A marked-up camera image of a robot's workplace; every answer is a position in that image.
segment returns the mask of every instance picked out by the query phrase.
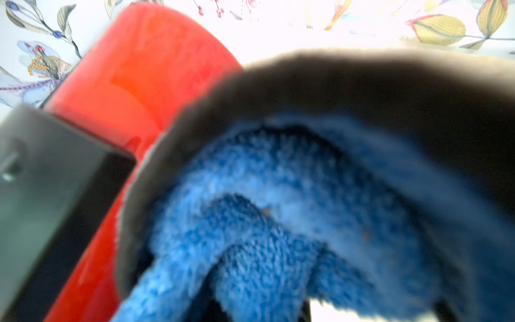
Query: black plastic piece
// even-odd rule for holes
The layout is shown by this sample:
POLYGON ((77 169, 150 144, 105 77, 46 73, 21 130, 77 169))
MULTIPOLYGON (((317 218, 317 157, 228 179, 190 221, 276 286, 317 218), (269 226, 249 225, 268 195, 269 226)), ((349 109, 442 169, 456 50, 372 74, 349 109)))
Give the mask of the black plastic piece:
POLYGON ((0 320, 42 321, 135 166, 28 106, 0 125, 0 320))

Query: floral wallpaper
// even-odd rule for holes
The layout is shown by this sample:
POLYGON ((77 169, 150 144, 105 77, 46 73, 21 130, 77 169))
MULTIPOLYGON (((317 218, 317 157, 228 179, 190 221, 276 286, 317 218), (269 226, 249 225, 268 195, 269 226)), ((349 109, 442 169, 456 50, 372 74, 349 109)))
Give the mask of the floral wallpaper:
MULTIPOLYGON (((110 22, 144 0, 0 0, 0 119, 35 107, 110 22)), ((197 21, 323 29, 515 57, 515 0, 147 0, 197 21)))

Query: painted leaf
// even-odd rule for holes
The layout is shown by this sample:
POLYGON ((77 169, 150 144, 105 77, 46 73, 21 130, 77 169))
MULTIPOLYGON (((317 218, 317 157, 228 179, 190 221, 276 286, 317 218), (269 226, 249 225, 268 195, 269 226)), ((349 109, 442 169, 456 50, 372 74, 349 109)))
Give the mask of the painted leaf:
POLYGON ((234 11, 229 11, 229 12, 232 14, 232 16, 233 16, 236 20, 243 20, 242 16, 240 16, 240 15, 238 15, 238 14, 234 13, 234 11))
POLYGON ((481 48, 481 46, 485 43, 485 41, 487 41, 488 39, 481 39, 481 40, 478 40, 478 41, 474 41, 470 44, 466 44, 466 45, 463 45, 463 46, 460 46, 460 48, 466 48, 466 49, 473 49, 473 50, 478 50, 479 48, 481 48))
POLYGON ((413 28, 420 42, 447 46, 465 37, 465 24, 458 18, 433 14, 406 22, 413 28))
POLYGON ((331 22, 329 22, 329 25, 327 25, 327 27, 324 30, 331 30, 331 28, 333 28, 334 24, 337 23, 338 20, 340 20, 341 16, 343 16, 345 11, 347 11, 349 6, 351 5, 351 2, 352 0, 345 0, 344 4, 339 5, 336 7, 336 9, 334 9, 334 16, 331 19, 331 22))
POLYGON ((43 29, 41 27, 37 27, 35 25, 31 25, 28 22, 20 19, 17 15, 14 14, 14 12, 12 12, 11 8, 9 8, 7 6, 5 8, 5 13, 7 14, 7 18, 9 18, 9 20, 12 23, 14 23, 16 26, 18 26, 20 28, 25 28, 25 29, 30 30, 30 31, 44 33, 44 34, 47 34, 47 35, 51 35, 52 34, 50 31, 48 31, 46 29, 43 29))
POLYGON ((38 6, 36 5, 36 0, 24 0, 24 1, 34 10, 34 12, 38 16, 39 20, 43 21, 43 14, 41 13, 41 11, 39 11, 38 6))
POLYGON ((105 0, 104 1, 104 6, 106 8, 107 16, 109 17, 109 19, 111 18, 114 8, 120 2, 122 2, 122 0, 105 0))
POLYGON ((487 0, 477 13, 476 22, 485 37, 489 38, 503 24, 507 15, 506 0, 487 0))
POLYGON ((59 12, 57 12, 57 24, 63 31, 64 36, 70 41, 72 40, 72 29, 70 28, 70 23, 68 22, 68 16, 70 15, 70 12, 75 9, 75 6, 75 4, 62 6, 61 9, 59 9, 59 12))

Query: leaf stem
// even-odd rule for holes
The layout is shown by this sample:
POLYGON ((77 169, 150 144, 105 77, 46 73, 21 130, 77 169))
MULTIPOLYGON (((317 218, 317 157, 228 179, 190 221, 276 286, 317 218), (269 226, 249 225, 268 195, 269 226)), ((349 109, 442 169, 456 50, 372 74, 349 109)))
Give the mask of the leaf stem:
POLYGON ((491 40, 515 40, 515 38, 492 38, 492 37, 471 36, 471 35, 465 35, 465 37, 480 38, 480 39, 491 39, 491 40))
POLYGON ((79 47, 77 47, 77 44, 73 40, 72 40, 72 45, 73 45, 73 47, 75 47, 75 53, 77 54, 77 56, 79 56, 79 58, 82 59, 82 56, 79 53, 79 47))
POLYGON ((45 27, 46 27, 46 29, 48 29, 48 30, 50 30, 52 33, 54 33, 54 31, 55 31, 55 30, 53 30, 52 28, 50 28, 50 26, 48 26, 44 20, 42 20, 42 21, 41 21, 41 23, 43 24, 43 26, 45 26, 45 27))

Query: red plastic object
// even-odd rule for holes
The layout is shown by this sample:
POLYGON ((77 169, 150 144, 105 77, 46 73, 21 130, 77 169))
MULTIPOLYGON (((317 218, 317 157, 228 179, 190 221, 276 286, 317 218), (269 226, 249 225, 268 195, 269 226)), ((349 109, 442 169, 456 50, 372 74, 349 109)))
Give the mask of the red plastic object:
MULTIPOLYGON (((240 69, 231 53, 193 20, 158 5, 135 4, 111 25, 46 107, 134 154, 139 163, 182 108, 227 72, 240 69)), ((116 215, 131 180, 46 322, 105 322, 116 310, 116 215)))

